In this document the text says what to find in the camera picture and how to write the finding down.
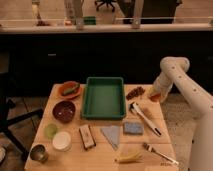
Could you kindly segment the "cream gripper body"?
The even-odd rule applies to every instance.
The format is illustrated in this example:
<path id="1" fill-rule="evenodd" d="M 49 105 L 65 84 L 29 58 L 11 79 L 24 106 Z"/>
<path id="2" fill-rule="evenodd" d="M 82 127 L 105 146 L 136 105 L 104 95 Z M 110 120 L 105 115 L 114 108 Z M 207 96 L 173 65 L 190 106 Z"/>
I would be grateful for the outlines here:
<path id="1" fill-rule="evenodd" d="M 168 88 L 167 87 L 155 87 L 152 86 L 148 92 L 147 97 L 150 99 L 151 96 L 161 94 L 160 103 L 164 102 L 168 95 Z"/>

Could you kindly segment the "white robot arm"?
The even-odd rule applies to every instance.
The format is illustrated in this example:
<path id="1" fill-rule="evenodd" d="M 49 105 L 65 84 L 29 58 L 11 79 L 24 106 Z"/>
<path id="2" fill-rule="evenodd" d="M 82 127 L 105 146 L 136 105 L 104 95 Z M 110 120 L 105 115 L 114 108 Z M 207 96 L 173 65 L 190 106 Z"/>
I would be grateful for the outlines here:
<path id="1" fill-rule="evenodd" d="M 153 83 L 148 97 L 163 102 L 175 85 L 191 108 L 200 115 L 192 139 L 189 171 L 213 171 L 213 96 L 191 79 L 186 72 L 186 57 L 164 57 L 161 73 Z"/>

